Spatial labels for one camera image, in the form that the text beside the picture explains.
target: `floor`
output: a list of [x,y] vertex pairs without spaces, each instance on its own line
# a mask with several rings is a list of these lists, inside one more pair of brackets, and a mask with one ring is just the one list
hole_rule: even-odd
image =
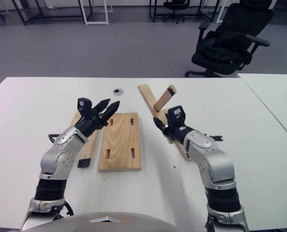
[[[72,11],[79,14],[78,9],[53,14]],[[191,63],[200,18],[152,23],[147,7],[114,7],[108,26],[85,26],[81,19],[37,19],[23,26],[17,13],[10,13],[6,22],[0,20],[0,83],[7,76],[183,78],[187,70],[203,70]],[[240,72],[287,74],[287,22],[282,20],[259,35],[271,46],[260,47]]]

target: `wooden block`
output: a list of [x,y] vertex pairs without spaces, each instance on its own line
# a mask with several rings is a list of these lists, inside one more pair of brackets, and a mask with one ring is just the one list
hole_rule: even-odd
[[167,113],[167,110],[161,110],[160,112],[157,112],[157,110],[154,108],[154,105],[156,104],[157,100],[154,97],[152,91],[150,90],[150,87],[147,85],[140,85],[138,86],[138,89],[143,97],[143,100],[148,106],[150,112],[152,113],[153,117],[159,118],[165,125],[168,124],[165,115],[165,113]]
[[[79,111],[76,112],[74,118],[72,119],[71,125],[74,126],[76,122],[81,118]],[[93,149],[97,139],[98,130],[88,137],[88,141],[85,143],[84,147],[81,150],[81,157],[79,159],[78,168],[88,167],[93,156]]]
[[105,127],[98,169],[141,170],[141,146],[137,113],[114,114]]
[[[173,87],[174,91],[177,92],[176,88],[173,85],[171,85],[169,87]],[[148,106],[150,112],[152,113],[153,117],[159,118],[165,125],[167,125],[168,120],[166,118],[165,113],[167,113],[168,110],[163,109],[163,110],[160,110],[159,112],[157,112],[157,110],[154,108],[154,105],[156,104],[157,101],[156,101],[156,98],[155,98],[154,94],[152,93],[150,87],[148,85],[139,85],[138,89],[139,89],[139,92],[141,93],[143,100],[145,101],[146,105]],[[172,141],[169,138],[167,138],[167,140],[170,144],[174,143],[177,146],[178,150],[180,151],[180,153],[183,155],[183,157],[185,159],[190,160],[187,152],[184,150],[184,147],[180,143]]]
[[174,85],[170,85],[166,91],[162,94],[161,98],[155,103],[154,108],[157,112],[159,112],[164,105],[175,95],[177,92]]

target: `white desk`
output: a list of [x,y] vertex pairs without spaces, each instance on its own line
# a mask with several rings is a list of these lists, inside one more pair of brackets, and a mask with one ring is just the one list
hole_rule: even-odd
[[[65,197],[74,213],[137,212],[186,232],[204,232],[206,196],[195,163],[185,161],[155,127],[138,84],[157,97],[174,84],[168,107],[183,105],[186,122],[222,135],[232,158],[249,228],[287,227],[287,133],[241,79],[6,78],[0,84],[0,227],[19,228],[35,194],[49,133],[68,127],[79,97],[120,100],[118,112],[138,112],[142,171],[73,167]],[[124,94],[112,91],[123,88]]]
[[287,131],[287,75],[238,74]]

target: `round black object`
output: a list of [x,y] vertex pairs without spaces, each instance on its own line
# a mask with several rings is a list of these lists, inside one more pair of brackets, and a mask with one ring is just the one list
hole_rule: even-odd
[[272,0],[240,0],[240,4],[252,10],[267,10]]
[[54,201],[64,197],[67,180],[44,180],[40,179],[35,200]]
[[236,188],[227,190],[214,190],[206,188],[208,205],[219,212],[236,212],[240,210],[239,195]]

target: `wooden plank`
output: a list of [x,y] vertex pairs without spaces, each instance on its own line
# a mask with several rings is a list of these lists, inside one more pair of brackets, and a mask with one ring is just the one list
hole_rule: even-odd
[[141,145],[137,113],[114,114],[105,127],[98,169],[141,170]]
[[[146,105],[148,106],[150,112],[152,113],[153,117],[157,117],[159,118],[165,125],[168,124],[168,120],[166,118],[165,113],[167,113],[168,110],[160,110],[159,112],[157,112],[157,110],[154,108],[154,105],[156,104],[156,98],[154,96],[154,94],[152,93],[150,87],[148,85],[139,85],[138,86],[139,92],[141,93],[141,96],[143,98],[143,100],[145,101]],[[182,146],[182,144],[172,141],[171,139],[167,138],[168,142],[170,144],[175,144],[178,148],[178,150],[180,151],[180,153],[183,155],[183,157],[187,160],[190,160],[187,152],[184,150],[184,147]]]
[[165,125],[168,124],[165,115],[167,110],[161,110],[160,112],[157,112],[157,110],[154,108],[154,105],[157,103],[157,100],[152,91],[150,90],[150,87],[148,85],[139,85],[138,89],[143,97],[143,100],[148,106],[150,112],[152,113],[153,117],[159,118]]
[[173,95],[175,95],[177,92],[174,85],[170,85],[166,91],[162,94],[161,98],[155,103],[154,108],[157,112],[159,112],[164,105],[172,98]]
[[[74,126],[76,122],[81,118],[81,114],[79,111],[76,112],[74,118],[72,119],[71,125]],[[88,167],[91,162],[91,158],[93,156],[93,149],[97,139],[98,130],[96,130],[90,137],[88,141],[85,143],[84,147],[81,150],[81,157],[78,162],[78,168]]]

